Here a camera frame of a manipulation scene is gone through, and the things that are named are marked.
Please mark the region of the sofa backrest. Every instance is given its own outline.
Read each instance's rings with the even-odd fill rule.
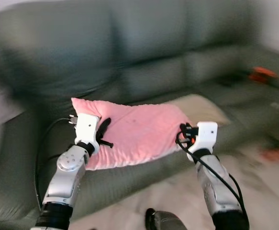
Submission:
[[[230,74],[246,0],[67,0],[0,12],[0,81],[51,118],[70,97],[127,104]]]

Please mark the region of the leather sofa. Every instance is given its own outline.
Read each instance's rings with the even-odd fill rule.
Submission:
[[[255,18],[249,0],[66,0],[0,12],[0,84],[25,108],[4,124],[0,229],[35,224],[38,143],[50,122],[74,114],[71,97],[133,105],[200,94],[231,120],[219,129],[218,154],[245,141],[278,137],[279,79],[266,86],[244,74],[262,66],[279,75],[279,54],[256,45]],[[74,137],[71,126],[59,123],[40,162],[64,152]],[[87,172],[73,220],[191,165],[177,153]],[[41,166],[42,194],[54,170],[55,161]]]

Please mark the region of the sofa armrest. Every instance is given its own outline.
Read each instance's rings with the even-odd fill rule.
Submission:
[[[241,68],[251,70],[254,67],[267,68],[279,77],[279,53],[269,50],[263,46],[244,46],[241,50]],[[270,82],[279,88],[279,78]]]

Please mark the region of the floor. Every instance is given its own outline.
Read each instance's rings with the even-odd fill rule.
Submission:
[[[260,144],[221,156],[242,189],[252,230],[279,230],[279,162],[259,156]],[[147,208],[176,214],[189,230],[213,230],[194,169],[153,184],[125,200],[84,217],[70,230],[144,230]]]

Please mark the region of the black cable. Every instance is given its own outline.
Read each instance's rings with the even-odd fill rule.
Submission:
[[[237,193],[234,191],[234,189],[217,173],[215,172],[215,170],[213,170],[209,165],[207,165],[204,161],[202,161],[199,157],[197,157],[196,155],[194,155],[193,153],[189,152],[188,149],[186,149],[182,143],[180,142],[179,140],[179,136],[180,134],[182,134],[182,131],[178,132],[177,135],[176,135],[176,143],[181,147],[181,149],[183,149],[186,153],[188,153],[194,160],[200,162],[204,167],[206,167],[209,171],[211,171],[230,191],[231,193],[235,196],[235,198],[237,199],[238,203],[240,204],[240,208],[243,212],[243,215],[247,221],[247,224],[249,226],[249,218],[248,218],[248,215],[246,213],[246,208],[245,208],[245,205],[244,205],[244,201],[243,201],[243,197],[242,197],[242,194],[241,194],[241,189],[237,183],[237,181],[235,180],[234,177],[232,177],[230,175],[230,177],[232,178],[233,182],[235,183],[236,187],[237,187],[237,190],[238,190],[238,193],[239,193],[239,196],[237,195]]]
[[[38,145],[38,149],[37,149],[37,153],[36,153],[36,157],[35,157],[35,168],[34,168],[34,188],[35,188],[35,194],[36,194],[36,198],[37,198],[37,202],[38,202],[38,206],[39,209],[42,208],[43,206],[43,202],[42,199],[40,197],[40,193],[39,193],[39,182],[38,182],[38,165],[39,165],[39,154],[40,151],[42,149],[42,146],[44,144],[44,141],[47,137],[47,135],[49,134],[49,132],[52,130],[52,128],[60,121],[70,121],[70,119],[68,118],[60,118],[55,120],[54,122],[52,122],[49,127],[47,128],[47,130],[44,132],[39,145]]]

